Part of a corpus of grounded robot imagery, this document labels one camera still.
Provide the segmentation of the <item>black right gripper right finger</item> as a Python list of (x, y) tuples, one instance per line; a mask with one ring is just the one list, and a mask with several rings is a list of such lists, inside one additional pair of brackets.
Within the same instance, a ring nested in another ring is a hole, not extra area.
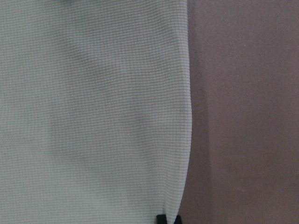
[(181, 219), (181, 216), (180, 215), (177, 215), (176, 216), (176, 219), (174, 221), (174, 224), (182, 224), (182, 219)]

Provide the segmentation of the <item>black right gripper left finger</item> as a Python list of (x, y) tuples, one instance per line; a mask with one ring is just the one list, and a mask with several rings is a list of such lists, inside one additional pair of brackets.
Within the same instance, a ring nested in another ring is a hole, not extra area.
[(156, 224), (167, 224), (167, 217), (165, 214), (159, 214), (156, 216)]

